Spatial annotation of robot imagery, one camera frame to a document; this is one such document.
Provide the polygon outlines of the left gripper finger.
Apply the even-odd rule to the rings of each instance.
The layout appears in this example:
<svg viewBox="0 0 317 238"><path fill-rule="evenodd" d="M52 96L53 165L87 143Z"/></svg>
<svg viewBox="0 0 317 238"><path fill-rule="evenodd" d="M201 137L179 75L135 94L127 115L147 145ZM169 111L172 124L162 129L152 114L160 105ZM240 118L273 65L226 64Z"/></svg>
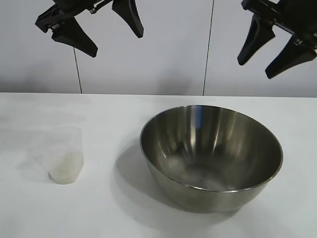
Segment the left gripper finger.
<svg viewBox="0 0 317 238"><path fill-rule="evenodd" d="M112 10L128 24L138 38L143 37L144 27L138 15L135 0L114 0Z"/></svg>

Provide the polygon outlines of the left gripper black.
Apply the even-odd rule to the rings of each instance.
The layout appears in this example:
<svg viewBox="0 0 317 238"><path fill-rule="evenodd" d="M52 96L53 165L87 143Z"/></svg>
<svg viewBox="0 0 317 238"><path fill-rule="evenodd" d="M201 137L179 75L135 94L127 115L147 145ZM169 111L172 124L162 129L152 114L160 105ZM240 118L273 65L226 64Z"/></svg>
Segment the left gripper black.
<svg viewBox="0 0 317 238"><path fill-rule="evenodd" d="M95 14L111 0L53 0L54 5L40 14L35 25L44 33L52 29L52 39L55 42L72 46L83 53L95 58L98 47L80 27L75 16L87 10Z"/></svg>

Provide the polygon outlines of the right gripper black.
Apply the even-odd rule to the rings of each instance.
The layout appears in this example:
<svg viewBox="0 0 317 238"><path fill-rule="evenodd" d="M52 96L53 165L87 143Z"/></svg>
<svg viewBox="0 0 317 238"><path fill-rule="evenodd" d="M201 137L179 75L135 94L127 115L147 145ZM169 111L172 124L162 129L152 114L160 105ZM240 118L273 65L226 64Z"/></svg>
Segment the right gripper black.
<svg viewBox="0 0 317 238"><path fill-rule="evenodd" d="M292 36L279 55L265 69L269 79L317 57L316 0L244 0L242 8L253 13L245 43L237 57L239 65L247 61L275 37L273 25Z"/></svg>

